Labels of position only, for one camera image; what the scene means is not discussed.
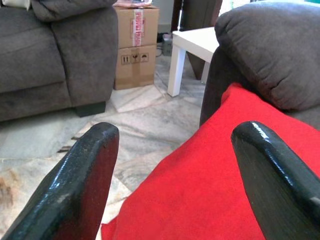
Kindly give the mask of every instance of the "gray sofa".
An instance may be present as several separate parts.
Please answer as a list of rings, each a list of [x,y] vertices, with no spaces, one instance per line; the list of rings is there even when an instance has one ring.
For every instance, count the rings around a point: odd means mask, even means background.
[[[0,8],[0,121],[76,107],[103,112],[113,89],[116,0],[32,0]]]
[[[320,4],[259,1],[221,15],[200,124],[232,83],[320,130]]]

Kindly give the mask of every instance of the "sofa cushion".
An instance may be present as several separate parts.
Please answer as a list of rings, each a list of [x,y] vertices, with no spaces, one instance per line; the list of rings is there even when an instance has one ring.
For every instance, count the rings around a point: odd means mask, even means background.
[[[32,10],[0,9],[0,93],[65,81],[52,31]]]
[[[305,110],[320,104],[320,7],[255,2],[219,17],[223,51],[276,107]]]

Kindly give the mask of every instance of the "red cushion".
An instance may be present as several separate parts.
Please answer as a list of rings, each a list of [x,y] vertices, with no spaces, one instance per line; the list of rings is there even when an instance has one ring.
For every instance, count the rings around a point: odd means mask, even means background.
[[[255,94],[232,85],[220,109],[167,156],[102,226],[103,240],[264,239],[245,194],[231,144],[233,129],[259,121],[320,176],[320,134]]]

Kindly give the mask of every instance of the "wall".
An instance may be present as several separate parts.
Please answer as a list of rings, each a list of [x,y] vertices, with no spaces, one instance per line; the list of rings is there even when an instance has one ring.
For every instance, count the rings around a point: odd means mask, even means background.
[[[153,0],[152,4],[160,9],[158,33],[169,33],[171,30],[174,0]]]

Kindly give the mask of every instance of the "box label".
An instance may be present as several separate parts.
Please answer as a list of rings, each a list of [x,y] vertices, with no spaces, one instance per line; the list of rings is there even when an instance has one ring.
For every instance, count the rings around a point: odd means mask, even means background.
[[[135,9],[133,15],[132,45],[140,47],[144,32],[144,10]]]
[[[121,65],[139,64],[149,62],[149,53],[135,53],[121,56]]]

